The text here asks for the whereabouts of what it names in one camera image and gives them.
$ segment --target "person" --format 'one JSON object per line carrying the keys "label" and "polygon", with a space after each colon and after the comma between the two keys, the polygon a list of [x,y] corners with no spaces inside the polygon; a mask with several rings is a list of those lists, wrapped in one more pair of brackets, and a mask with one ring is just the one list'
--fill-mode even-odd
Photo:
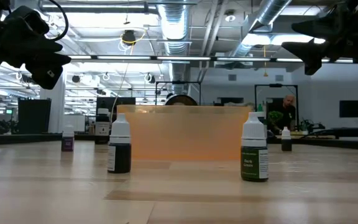
{"label": "person", "polygon": [[273,105],[273,108],[269,108],[269,111],[277,111],[283,115],[282,118],[275,123],[275,129],[283,130],[284,127],[287,127],[290,131],[295,130],[296,109],[293,106],[294,102],[295,96],[287,95],[284,97],[283,103]]}

